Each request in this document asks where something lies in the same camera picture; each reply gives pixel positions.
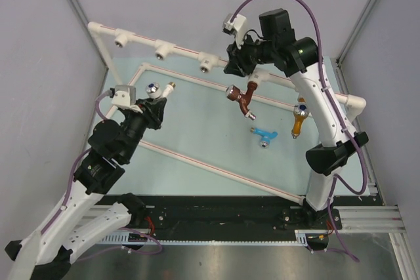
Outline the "white water faucet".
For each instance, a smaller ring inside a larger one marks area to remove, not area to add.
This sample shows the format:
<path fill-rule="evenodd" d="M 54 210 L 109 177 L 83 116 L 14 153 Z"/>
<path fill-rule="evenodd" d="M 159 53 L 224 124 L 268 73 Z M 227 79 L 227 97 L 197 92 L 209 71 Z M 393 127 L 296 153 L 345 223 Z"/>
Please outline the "white water faucet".
<path fill-rule="evenodd" d="M 153 82 L 146 86 L 146 94 L 152 100 L 159 98 L 167 98 L 175 90 L 175 83 L 169 82 L 164 87 L 161 87 L 159 83 Z"/>

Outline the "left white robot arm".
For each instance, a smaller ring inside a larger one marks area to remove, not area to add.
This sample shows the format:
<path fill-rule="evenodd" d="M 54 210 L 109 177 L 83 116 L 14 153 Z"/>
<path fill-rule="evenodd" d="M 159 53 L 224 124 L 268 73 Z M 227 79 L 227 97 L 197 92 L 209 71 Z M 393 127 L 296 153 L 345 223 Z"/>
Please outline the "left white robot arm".
<path fill-rule="evenodd" d="M 147 129 L 163 122 L 166 97 L 138 99 L 133 109 L 121 109 L 124 120 L 99 122 L 88 139 L 90 149 L 76 159 L 63 198 L 41 223 L 39 248 L 34 254 L 32 279 L 58 279 L 90 247 L 119 228 L 140 226 L 146 205 L 126 193 L 103 214 L 79 226 L 80 220 L 122 177 Z"/>

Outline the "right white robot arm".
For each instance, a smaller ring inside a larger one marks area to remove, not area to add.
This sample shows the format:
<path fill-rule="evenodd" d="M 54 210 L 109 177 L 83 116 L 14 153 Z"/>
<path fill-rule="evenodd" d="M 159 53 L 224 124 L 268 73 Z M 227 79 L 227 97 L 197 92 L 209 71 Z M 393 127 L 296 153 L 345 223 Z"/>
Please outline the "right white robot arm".
<path fill-rule="evenodd" d="M 296 39 L 288 12 L 276 9 L 262 13 L 259 23 L 262 37 L 254 40 L 248 34 L 244 16 L 229 14 L 223 22 L 224 33 L 234 36 L 234 42 L 226 49 L 224 73 L 248 78 L 245 92 L 232 85 L 226 89 L 226 97 L 239 104 L 245 117 L 254 119 L 248 105 L 263 80 L 255 69 L 257 65 L 275 65 L 294 84 L 303 98 L 298 105 L 312 114 L 320 136 L 320 144 L 306 152 L 312 174 L 302 202 L 306 208 L 303 222 L 310 228 L 319 228 L 327 218 L 325 209 L 332 200 L 334 175 L 339 174 L 351 155 L 360 152 L 368 136 L 354 128 L 327 84 L 319 45 L 309 37 Z"/>

